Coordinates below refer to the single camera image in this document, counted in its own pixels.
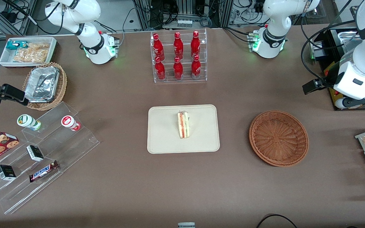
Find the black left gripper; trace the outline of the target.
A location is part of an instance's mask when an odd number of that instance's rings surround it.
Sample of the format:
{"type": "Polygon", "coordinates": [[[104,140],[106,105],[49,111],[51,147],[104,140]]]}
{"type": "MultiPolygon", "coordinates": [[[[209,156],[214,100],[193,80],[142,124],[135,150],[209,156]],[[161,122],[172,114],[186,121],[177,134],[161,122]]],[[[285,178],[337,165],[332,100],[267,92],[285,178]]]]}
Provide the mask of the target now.
{"type": "Polygon", "coordinates": [[[325,81],[321,81],[320,79],[313,79],[310,82],[302,85],[304,95],[308,95],[315,91],[320,91],[323,89],[327,89],[330,93],[334,93],[333,84],[325,81]]]}

